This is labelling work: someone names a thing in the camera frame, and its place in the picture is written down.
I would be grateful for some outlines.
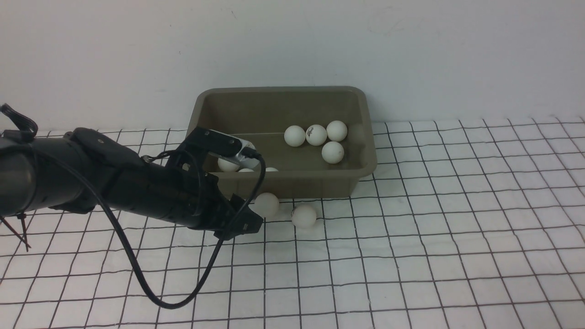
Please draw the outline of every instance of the black grid line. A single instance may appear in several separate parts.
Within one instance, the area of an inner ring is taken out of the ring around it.
[[[537,274],[537,275],[533,275],[533,274],[528,274],[528,275],[506,275],[506,276],[492,276],[492,277],[473,277],[473,278],[468,278],[465,280],[469,280],[470,282],[473,281],[481,281],[481,280],[491,280],[491,279],[515,279],[515,278],[538,278],[538,277],[542,277],[542,276],[566,276],[566,275],[583,275],[585,274],[585,272],[571,272],[571,273],[546,273],[546,274]],[[459,282],[462,281],[462,279],[440,279],[440,280],[389,280],[389,281],[371,281],[368,283],[439,283],[439,282]],[[330,285],[330,284],[323,284],[323,285],[310,285],[310,286],[301,286],[301,288],[306,289],[306,288],[322,288],[322,287],[345,287],[345,286],[361,286],[361,285],[365,285],[366,281],[359,281],[359,282],[350,282],[350,283],[341,283],[341,284],[334,284],[334,285]],[[216,290],[213,292],[201,292],[201,295],[203,294],[217,294],[217,293],[229,293],[230,291],[232,292],[263,292],[263,291],[272,291],[272,290],[288,290],[291,289],[290,287],[267,287],[266,289],[263,288],[258,288],[258,289],[239,289],[239,290]],[[186,296],[184,293],[170,293],[170,294],[164,294],[163,297],[183,297]],[[123,297],[143,297],[142,294],[122,294],[119,296],[107,296],[107,297],[93,297],[93,298],[77,298],[77,299],[66,299],[65,301],[92,301],[92,300],[109,300],[109,299],[120,299]],[[27,301],[27,304],[42,304],[42,303],[48,303],[48,302],[57,302],[60,301],[61,299],[49,299],[49,300],[34,300],[34,301]],[[554,300],[550,300],[550,302],[552,303],[556,303],[559,301],[582,301],[583,299],[581,298],[577,298],[577,299],[554,299]],[[538,301],[533,301],[533,303],[547,303],[546,300],[538,300]],[[7,303],[0,303],[0,306],[3,305],[21,305],[22,302],[7,302]],[[477,304],[470,304],[467,305],[466,307],[473,307],[473,306],[488,306],[488,305],[494,305],[494,304],[490,304],[490,303],[477,303]]]
[[[494,136],[491,134],[491,131],[489,130],[489,128],[488,128],[488,131],[490,132],[490,136],[491,136],[491,137],[492,137],[492,139],[493,139],[493,138],[494,138]],[[497,147],[497,149],[498,149],[499,153],[500,153],[500,154],[502,154],[502,152],[501,152],[501,150],[500,150],[500,147],[499,147],[497,144],[496,144],[496,147]],[[485,173],[486,173],[486,171],[485,171],[485,169],[484,169],[483,165],[481,164],[481,162],[479,162],[479,166],[480,166],[480,168],[481,168],[481,171],[482,171],[482,172],[485,174]],[[496,202],[498,202],[498,206],[499,206],[501,209],[503,209],[503,207],[502,207],[502,205],[501,205],[501,202],[500,202],[500,199],[498,198],[498,196],[496,195],[496,193],[495,193],[495,191],[494,191],[494,189],[493,189],[493,187],[492,187],[492,183],[491,183],[489,180],[487,180],[487,183],[488,183],[488,185],[490,186],[490,189],[492,190],[492,193],[493,193],[493,195],[494,195],[494,198],[495,198]],[[506,219],[506,222],[508,222],[508,225],[510,226],[510,228],[512,228],[513,226],[512,226],[512,224],[511,224],[511,222],[510,222],[510,219],[508,218],[508,215],[505,213],[505,211],[504,211],[504,217],[505,217],[505,219]],[[514,237],[515,237],[515,238],[516,238],[516,240],[518,241],[518,245],[520,246],[520,248],[521,248],[521,250],[522,250],[522,254],[524,255],[524,259],[525,259],[525,260],[526,260],[526,262],[528,263],[528,266],[530,267],[530,270],[531,270],[531,271],[532,271],[532,273],[533,273],[533,274],[536,276],[536,273],[534,272],[534,268],[532,267],[532,265],[531,265],[531,263],[530,263],[530,260],[528,259],[528,256],[526,255],[526,252],[524,251],[524,247],[522,246],[522,243],[521,243],[520,239],[518,238],[518,236],[516,235],[516,233],[515,233],[515,231],[514,231],[514,230],[512,230],[512,234],[514,235]],[[502,279],[502,283],[504,284],[504,287],[506,288],[506,291],[508,291],[508,286],[505,284],[505,282],[503,281],[503,279]],[[539,282],[539,287],[540,287],[540,289],[541,289],[541,291],[542,291],[542,294],[546,296],[546,293],[545,293],[544,289],[542,288],[542,285],[540,284],[540,282]],[[508,292],[508,297],[510,298],[510,300],[513,300],[509,292]],[[552,312],[552,313],[553,313],[553,315],[555,316],[555,319],[556,319],[556,322],[557,322],[557,324],[558,324],[559,326],[561,326],[561,325],[560,325],[560,321],[559,321],[559,317],[558,317],[558,316],[557,316],[557,314],[555,313],[555,310],[553,309],[553,307],[552,307],[552,304],[550,303],[550,301],[549,301],[548,299],[546,300],[546,302],[548,303],[548,305],[549,305],[549,308],[550,308],[551,312]],[[518,314],[518,310],[516,309],[516,307],[514,307],[514,310],[516,311],[516,316],[518,317],[518,321],[520,321],[520,324],[521,324],[521,325],[522,325],[522,327],[524,328],[524,323],[522,323],[522,318],[521,318],[521,317],[520,317],[520,315]]]
[[[467,138],[467,141],[469,141],[469,137],[468,137],[468,135],[467,135],[467,132],[465,131],[465,129],[463,130],[463,132],[464,132],[464,134],[465,134],[465,137]],[[453,171],[454,171],[455,173],[457,173],[457,170],[456,170],[456,168],[455,168],[455,165],[453,164],[453,160],[450,158],[449,152],[447,152],[447,155],[448,155],[448,158],[449,158],[449,163],[451,164],[451,167],[452,167]],[[480,165],[480,167],[482,168],[482,171],[483,171],[483,167],[481,166],[481,163],[479,162],[479,159],[478,159],[478,158],[476,158],[476,159],[477,159],[477,162],[479,163],[479,165]],[[456,174],[456,178],[457,178],[457,180],[458,180],[458,182],[459,182],[459,185],[460,185],[460,187],[463,189],[463,183],[462,183],[462,181],[461,181],[461,178],[460,178],[460,176]],[[475,219],[477,226],[478,226],[478,227],[481,227],[481,225],[480,225],[480,223],[479,223],[479,220],[477,219],[477,215],[476,215],[476,213],[473,211],[473,206],[472,206],[472,203],[471,203],[471,201],[469,200],[469,197],[468,197],[468,195],[467,195],[467,194],[465,194],[465,199],[466,199],[466,201],[467,201],[467,205],[469,206],[469,209],[471,209],[471,210],[472,210],[473,218]],[[495,264],[495,268],[496,268],[496,270],[497,270],[497,272],[498,272],[498,276],[500,277],[501,283],[502,283],[502,285],[503,285],[503,286],[504,286],[504,288],[505,288],[506,294],[507,294],[507,296],[508,296],[509,300],[512,300],[512,297],[511,297],[511,295],[510,295],[510,292],[508,291],[508,287],[505,285],[505,282],[504,282],[504,279],[503,279],[503,276],[502,276],[501,270],[500,270],[500,268],[499,268],[499,266],[498,266],[498,263],[497,263],[497,261],[496,261],[496,259],[495,259],[495,256],[494,256],[494,253],[493,253],[492,247],[491,247],[491,245],[490,245],[490,243],[489,243],[489,240],[486,238],[486,235],[485,235],[485,233],[484,233],[483,231],[481,232],[481,236],[482,236],[482,238],[485,240],[485,242],[486,242],[486,244],[487,244],[487,247],[488,247],[488,249],[489,249],[489,251],[490,251],[490,255],[491,255],[492,261],[493,261],[493,262],[494,262],[494,264]],[[516,306],[515,306],[515,305],[512,305],[512,306],[514,307],[514,312],[516,313],[516,316],[517,316],[517,318],[518,318],[518,321],[520,321],[520,325],[522,326],[522,328],[524,328],[524,325],[523,325],[523,323],[522,323],[522,320],[520,319],[520,315],[518,314],[518,310],[516,309]]]
[[[536,125],[536,127],[538,128],[538,131],[539,131],[539,132],[542,134],[542,131],[541,131],[541,130],[540,130],[540,128],[538,127],[538,124]],[[557,159],[559,160],[559,162],[561,162],[561,164],[563,165],[563,167],[564,167],[564,168],[567,170],[567,168],[566,168],[565,164],[563,163],[563,161],[561,160],[561,158],[560,158],[560,157],[559,157],[557,154],[555,154],[555,156],[557,157]],[[533,163],[533,164],[536,166],[536,162],[534,162],[534,159],[532,158],[532,156],[530,157],[530,159],[532,160],[532,163]],[[539,174],[540,174],[541,178],[542,178],[542,179],[543,179],[543,180],[546,182],[546,180],[544,179],[544,176],[542,175],[542,172],[541,172],[540,170],[539,170]],[[570,174],[570,172],[569,172],[569,175],[570,175],[570,177],[573,179],[573,182],[576,184],[576,182],[575,182],[575,180],[574,180],[574,177],[573,177],[573,176]],[[581,194],[583,195],[583,197],[585,197],[585,194],[583,194],[583,192],[582,192],[580,189],[578,189],[578,190],[581,192]],[[555,198],[555,200],[557,201],[557,203],[558,203],[558,204],[562,204],[562,203],[559,201],[559,198],[556,196],[556,194],[555,194],[555,193],[552,193],[552,195],[553,195],[553,197]],[[562,208],[562,207],[561,207],[561,209],[563,210],[563,212],[565,213],[565,215],[567,216],[567,218],[568,218],[568,219],[569,219],[569,220],[570,220],[570,221],[573,223],[573,225],[575,225],[575,227],[576,227],[576,224],[573,222],[573,220],[571,219],[570,215],[569,215],[569,214],[568,214],[568,213],[565,211],[565,209],[564,209],[564,208]],[[542,221],[541,221],[541,219],[538,217],[538,214],[537,214],[536,212],[535,212],[534,214],[535,214],[535,216],[536,216],[536,219],[537,219],[537,220],[538,220],[538,222],[540,223],[540,225],[541,225],[541,226],[543,226],[543,225],[542,225]],[[581,230],[577,229],[577,232],[580,234],[580,236],[581,236],[581,238],[582,238],[583,242],[585,243],[585,237],[583,236],[583,233],[581,232]],[[553,242],[552,238],[550,237],[549,233],[548,233],[546,230],[545,230],[545,234],[546,234],[546,236],[549,238],[549,240],[550,240],[551,244],[554,246],[554,245],[555,245],[555,243]],[[556,250],[556,253],[557,253],[557,256],[558,256],[558,257],[559,257],[559,259],[560,259],[560,262],[561,262],[561,264],[562,264],[562,266],[563,266],[563,268],[564,268],[565,272],[566,272],[566,273],[569,273],[569,271],[567,270],[567,266],[565,265],[565,262],[563,261],[562,257],[560,256],[560,253],[559,253],[558,249]],[[581,291],[579,290],[579,287],[578,287],[578,286],[577,286],[577,284],[575,283],[575,281],[574,281],[573,277],[569,275],[569,279],[570,279],[570,280],[571,280],[571,282],[573,283],[573,287],[575,288],[575,290],[577,291],[577,293],[578,293],[578,294],[579,294],[579,296],[581,297],[581,300],[582,300],[582,301],[583,301],[583,303],[585,304],[585,299],[583,298],[583,294],[581,294]]]
[[[311,241],[311,242],[315,242],[315,241],[319,241],[319,240],[303,240],[303,241]],[[539,251],[568,251],[568,250],[578,250],[578,251],[585,251],[585,247],[567,247],[567,248],[541,248],[541,249],[524,249],[524,252],[539,252]],[[430,254],[429,256],[473,256],[473,255],[487,255],[487,254],[493,254],[493,255],[500,255],[500,254],[506,254],[506,253],[518,253],[519,250],[507,250],[507,251],[481,251],[481,252],[467,252],[467,253],[441,253],[441,254]],[[353,256],[353,257],[340,257],[340,258],[335,258],[335,261],[349,261],[352,259],[360,259],[360,258],[364,258],[364,259],[370,259],[370,258],[380,258],[380,259],[401,259],[401,258],[416,258],[416,257],[427,257],[427,255],[400,255],[400,256],[363,256],[363,257],[359,257],[359,256]],[[319,260],[310,260],[310,261],[289,261],[289,262],[265,262],[265,263],[248,263],[248,264],[234,264],[232,265],[217,265],[214,266],[214,268],[231,268],[231,267],[247,267],[247,266],[262,266],[264,264],[266,265],[279,265],[279,264],[295,264],[295,263],[319,263],[319,262],[326,262],[328,261],[327,259],[319,259]],[[176,268],[176,269],[168,269],[169,271],[176,271],[176,270],[201,270],[201,269],[205,269],[205,267],[193,267],[193,268]],[[102,271],[102,272],[96,272],[96,273],[85,273],[85,274],[71,274],[71,277],[74,276],[93,276],[93,275],[98,275],[98,274],[116,274],[116,273],[125,273],[125,272],[131,272],[131,269],[123,269],[123,270],[116,270],[116,271]],[[167,271],[167,269],[160,269],[160,270],[143,270],[142,272],[144,273],[158,273],[158,272],[165,272]],[[581,272],[566,272],[566,273],[561,273],[561,274],[581,274]],[[518,275],[518,276],[514,276],[514,277],[527,277],[527,276],[531,276],[531,275]],[[22,280],[22,279],[34,279],[34,278],[51,278],[51,277],[63,277],[62,275],[38,275],[38,276],[26,276],[26,277],[7,277],[4,280],[6,281],[10,281],[10,280]],[[500,276],[486,276],[483,277],[483,279],[494,279],[494,278],[499,278]],[[449,280],[419,280],[419,281],[409,281],[409,282],[440,282],[440,281],[449,281]],[[175,295],[171,295],[171,294],[165,294],[164,296],[175,296]]]
[[[146,134],[146,129],[142,131],[142,139],[144,140],[144,135]],[[140,235],[140,243],[138,243],[138,250],[136,250],[136,258],[138,258],[139,254],[140,254],[140,247],[142,246],[142,242],[144,241],[144,233],[146,232],[146,227],[148,226],[148,220],[150,218],[146,217],[145,221],[144,221],[144,227],[142,230],[142,234]],[[124,319],[124,311],[126,310],[126,302],[128,301],[128,293],[130,291],[130,285],[132,284],[132,277],[134,277],[134,272],[130,273],[130,278],[128,279],[128,285],[126,287],[126,296],[124,297],[124,304],[122,306],[122,314],[120,314],[120,323],[122,322],[122,320]]]
[[[85,229],[87,229],[87,226],[90,224],[91,215],[92,215],[92,213],[88,214],[88,219],[87,219],[87,222],[85,223]],[[79,252],[79,249],[81,248],[81,244],[83,243],[84,237],[85,237],[85,233],[82,233],[81,239],[79,240],[79,244],[77,245],[76,252]],[[71,277],[71,271],[73,270],[73,264],[75,264],[75,259],[77,258],[77,255],[79,255],[79,253],[75,253],[75,255],[73,255],[73,260],[71,261],[71,265],[69,265],[69,271],[67,272],[67,275],[65,276],[65,283],[63,284],[63,289],[61,290],[61,295],[59,296],[59,299],[57,301],[57,305],[55,306],[55,311],[53,311],[53,316],[51,318],[51,322],[49,322],[49,328],[53,326],[53,321],[55,321],[55,316],[57,315],[57,311],[59,310],[59,305],[61,303],[61,300],[63,299],[63,294],[65,293],[65,289],[67,288],[67,282],[69,281],[69,278]]]
[[[321,199],[321,211],[323,213],[325,213],[325,208],[323,206],[323,199]],[[331,293],[332,293],[332,297],[333,297],[333,311],[335,314],[335,325],[337,326],[337,328],[339,328],[339,316],[338,316],[338,312],[337,312],[337,302],[336,302],[336,298],[335,298],[335,287],[333,285],[333,270],[331,268],[331,251],[329,250],[329,241],[327,239],[327,223],[325,220],[323,220],[323,231],[324,231],[324,236],[325,236],[325,246],[327,247],[327,266],[329,267],[329,280],[330,280],[330,285],[331,285]]]
[[[388,134],[388,140],[390,141],[390,143],[392,143],[389,134]],[[378,184],[376,183],[375,179],[374,179],[374,187],[376,188],[376,195],[378,196],[378,204],[380,205],[380,209],[382,210],[382,203],[381,203],[380,198],[379,198],[380,191],[378,190]],[[390,251],[392,252],[392,256],[394,259],[394,266],[396,266],[398,281],[400,281],[400,292],[402,294],[402,302],[404,303],[404,308],[405,308],[407,319],[408,319],[408,325],[410,326],[410,329],[412,329],[412,320],[411,320],[410,313],[408,312],[408,304],[406,303],[406,295],[404,294],[404,288],[402,285],[403,284],[402,276],[400,274],[400,268],[398,266],[398,261],[396,260],[396,253],[394,252],[394,248],[392,247],[392,239],[390,238],[390,231],[388,230],[388,224],[386,223],[386,221],[384,221],[384,229],[386,230],[386,235],[388,236],[388,243],[390,245]]]
[[[578,299],[566,299],[566,300],[559,300],[558,302],[571,302],[571,301],[580,301]],[[491,303],[491,304],[484,304],[481,305],[482,307],[485,306],[506,306],[506,305],[530,305],[530,304],[541,304],[541,301],[519,301],[514,304],[512,303]],[[469,307],[466,305],[455,305],[455,306],[445,306],[445,309],[457,309],[457,308],[465,308]],[[417,311],[417,310],[440,310],[438,307],[416,307],[411,308],[409,310]],[[373,310],[374,313],[381,313],[381,312],[388,312],[388,311],[406,311],[406,309],[382,309],[382,310]],[[369,311],[364,310],[356,310],[352,311],[352,313],[368,313]],[[328,315],[334,314],[334,312],[321,312],[321,313],[311,313],[311,315],[319,316],[319,315]],[[299,314],[293,315],[285,315],[285,316],[265,316],[265,318],[283,318],[283,317],[291,317],[297,316]],[[250,317],[233,317],[232,320],[253,320],[253,319],[261,319],[262,317],[259,316],[250,316]],[[203,322],[225,322],[226,319],[224,318],[217,318],[217,319],[197,319],[194,320],[193,323],[203,323]],[[189,323],[191,321],[166,321],[161,322],[160,324],[184,324]],[[151,322],[125,322],[125,323],[115,323],[115,324],[101,324],[101,325],[93,325],[92,327],[112,327],[116,325],[152,325]],[[53,327],[52,329],[74,329],[75,327]]]
[[[205,234],[207,232],[204,231],[203,232],[203,236],[201,237],[201,244],[203,244],[203,242],[205,241]],[[199,259],[197,260],[197,281],[195,282],[195,284],[197,284],[197,282],[199,282],[200,278],[201,278],[201,258],[203,257],[203,248],[201,247],[201,249],[199,250]],[[193,310],[191,313],[191,329],[193,329],[194,323],[195,323],[195,306],[197,305],[197,296],[195,297],[195,299],[193,300]]]
[[[349,197],[349,208],[352,210],[352,217],[353,218],[356,218],[356,214],[353,211],[353,204],[352,204],[352,197],[351,196]],[[362,251],[362,246],[360,245],[360,239],[357,236],[357,225],[356,225],[356,221],[355,220],[353,221],[353,227],[356,230],[357,248],[358,248],[358,250],[360,252],[360,260],[362,262],[362,271],[363,271],[363,274],[364,274],[364,282],[365,282],[365,286],[366,286],[366,296],[367,296],[367,299],[369,301],[369,300],[371,300],[371,298],[370,298],[370,286],[368,285],[368,279],[367,279],[367,274],[366,274],[366,264],[364,263],[364,254],[363,254],[363,251]],[[374,327],[375,326],[375,324],[374,324],[374,313],[371,312],[371,302],[368,303],[368,308],[370,310],[371,325],[372,325],[372,327]]]
[[[435,122],[435,126],[437,127],[437,133],[439,134],[439,137],[441,138],[441,144],[445,148],[445,152],[447,154],[449,154],[449,151],[447,150],[447,147],[445,146],[445,143],[443,141],[443,136],[441,136],[441,133],[438,132],[439,127],[437,126],[436,122]],[[419,152],[421,154],[421,157],[422,157],[421,148],[419,147],[418,150],[419,150]],[[426,164],[425,164],[425,170],[426,170],[427,175],[430,176],[431,174],[429,173],[429,169],[426,166]],[[455,241],[455,238],[453,237],[453,232],[451,231],[451,227],[450,227],[449,221],[447,220],[447,217],[445,216],[445,210],[443,209],[443,205],[441,204],[441,201],[439,199],[439,194],[437,193],[437,190],[435,188],[435,183],[433,182],[432,179],[430,179],[430,181],[431,181],[431,186],[433,187],[433,192],[435,193],[435,196],[436,196],[437,203],[439,204],[439,207],[441,208],[441,212],[443,213],[443,219],[445,220],[445,223],[447,225],[447,229],[449,230],[449,235],[451,237],[451,240],[453,241],[453,244],[455,245],[455,248],[457,250],[457,253],[459,254],[459,262],[461,263],[461,268],[463,269],[463,273],[465,274],[465,278],[467,278],[467,280],[466,280],[467,286],[469,287],[469,290],[472,293],[473,301],[475,301],[477,312],[479,313],[479,316],[481,318],[481,323],[483,324],[483,327],[484,328],[487,328],[486,321],[483,318],[483,314],[481,313],[481,310],[479,308],[479,304],[477,302],[476,293],[473,291],[473,287],[472,287],[471,281],[469,280],[469,276],[467,275],[467,270],[465,269],[465,265],[463,264],[463,258],[461,257],[461,252],[460,252],[459,246],[457,245],[457,242]],[[432,273],[433,269],[431,268],[431,264],[430,263],[429,263],[429,270]]]
[[[292,208],[294,211],[294,207],[295,207],[295,200],[293,199],[292,202]],[[299,328],[302,329],[302,309],[301,309],[301,281],[300,281],[300,276],[299,276],[299,271],[298,271],[298,241],[297,241],[297,227],[294,227],[294,256],[295,256],[295,260],[296,260],[296,264],[295,264],[295,268],[297,271],[297,298],[298,298],[298,322],[299,322]],[[264,291],[266,291],[266,281],[264,281]]]
[[[413,133],[413,135],[414,135],[415,142],[418,144],[416,134]],[[418,152],[421,154],[421,159],[422,159],[421,148],[418,148]],[[396,152],[395,152],[394,148],[392,148],[392,153],[394,154],[394,158],[396,158]],[[408,197],[408,189],[406,187],[406,184],[404,183],[404,178],[402,177],[402,170],[400,169],[400,166],[398,167],[398,175],[400,175],[400,180],[402,182],[402,187],[404,188],[404,193],[406,194],[406,197],[407,197],[407,200],[408,200],[408,206],[410,208],[410,212],[414,215],[415,214],[415,211],[414,211],[414,208],[412,207],[411,199]],[[431,268],[431,261],[429,260],[428,252],[426,250],[426,246],[425,246],[424,242],[422,241],[422,237],[420,236],[421,230],[420,230],[420,228],[418,226],[418,223],[417,223],[416,219],[414,220],[414,225],[417,228],[418,239],[421,242],[421,245],[422,245],[423,250],[425,251],[426,264],[427,264],[427,266],[429,266],[429,271],[431,273],[431,279],[432,280],[435,280],[435,277],[434,277],[434,274],[433,274],[433,270]],[[447,328],[449,329],[449,322],[447,320],[447,314],[445,313],[445,308],[443,307],[443,300],[441,298],[441,294],[439,293],[439,288],[437,287],[437,285],[436,285],[435,282],[433,282],[433,285],[435,287],[435,292],[436,292],[437,297],[439,299],[439,305],[441,305],[441,310],[443,312],[443,318],[445,319],[445,324],[447,325]]]
[[[57,226],[55,227],[55,229],[57,229],[57,227],[59,227],[59,224],[61,224],[61,220],[63,219],[63,214],[64,213],[61,213],[61,216],[59,217],[59,221],[57,222]],[[51,248],[51,243],[53,242],[54,237],[55,237],[55,235],[53,234],[53,236],[51,236],[51,240],[49,240],[49,246],[47,247],[47,251],[49,250],[49,248]],[[29,296],[30,296],[30,292],[32,291],[33,286],[35,285],[36,278],[39,276],[40,269],[43,267],[43,262],[44,262],[44,259],[46,256],[47,256],[47,253],[45,252],[41,258],[41,261],[39,263],[39,268],[36,271],[36,274],[33,278],[33,282],[30,284],[29,291],[26,293],[25,301],[24,301],[24,303],[22,303],[22,307],[20,308],[20,312],[18,313],[18,316],[16,317],[16,321],[14,322],[15,327],[18,324],[20,317],[22,316],[22,311],[25,309],[26,302],[28,301]]]

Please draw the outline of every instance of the white grid surface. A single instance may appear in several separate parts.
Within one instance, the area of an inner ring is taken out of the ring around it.
[[[581,118],[373,128],[379,165],[351,198],[283,200],[258,234],[222,248],[195,303],[179,310],[144,297],[100,211],[36,211],[29,253],[0,226],[0,327],[585,327]],[[156,155],[185,131],[108,135]],[[290,223],[298,203],[318,210],[314,229]],[[153,291],[183,299],[212,234],[119,220]]]

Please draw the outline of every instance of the white wall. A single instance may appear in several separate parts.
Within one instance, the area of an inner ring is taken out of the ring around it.
[[[353,85],[374,120],[585,114],[585,1],[0,0],[0,102],[43,128],[186,126],[256,85]]]

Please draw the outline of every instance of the black zip tie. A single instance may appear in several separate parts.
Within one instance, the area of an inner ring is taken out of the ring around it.
[[[20,224],[22,225],[22,237],[24,238],[26,252],[29,252],[30,245],[29,245],[29,239],[26,235],[26,224],[25,224],[26,214],[20,213],[20,214],[16,215],[16,217],[18,219],[20,219]]]
[[[24,225],[24,224],[25,224],[24,218],[22,218],[22,219],[21,219],[21,221],[22,221],[22,225]],[[4,225],[6,225],[6,227],[8,227],[8,229],[9,229],[9,230],[10,230],[10,231],[11,231],[11,232],[14,234],[14,235],[16,235],[16,236],[17,236],[17,237],[20,239],[20,241],[22,241],[22,243],[24,243],[24,244],[25,244],[26,251],[28,251],[28,250],[29,250],[29,248],[30,248],[30,245],[29,245],[29,243],[28,243],[28,242],[27,242],[27,240],[26,240],[26,230],[24,231],[24,232],[25,232],[25,233],[24,233],[25,237],[24,237],[24,238],[22,238],[22,236],[21,236],[20,234],[18,234],[18,232],[16,232],[16,230],[15,230],[14,228],[12,228],[12,226],[11,226],[11,225],[10,225],[10,224],[9,224],[9,223],[6,221],[6,219],[4,219],[4,217],[0,216],[0,222],[3,222],[3,223],[4,223]]]

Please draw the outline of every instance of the black strap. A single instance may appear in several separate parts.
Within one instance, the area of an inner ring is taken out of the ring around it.
[[[20,222],[22,223],[22,236],[20,234],[18,234],[18,232],[16,232],[16,230],[14,228],[12,228],[12,226],[7,222],[6,219],[4,219],[4,217],[0,216],[0,224],[4,223],[4,225],[6,225],[6,227],[8,227],[8,229],[16,236],[20,239],[20,241],[22,241],[22,243],[25,244],[26,247],[26,251],[29,250],[30,245],[28,242],[28,239],[26,238],[26,225],[25,225],[25,217],[26,214],[19,214],[17,216],[20,219]]]
[[[32,142],[37,132],[39,131],[39,126],[37,126],[35,121],[16,112],[8,104],[2,105],[0,107],[0,112],[6,115],[18,128],[17,131],[14,130],[4,131],[4,133],[2,134],[3,137],[26,143]]]

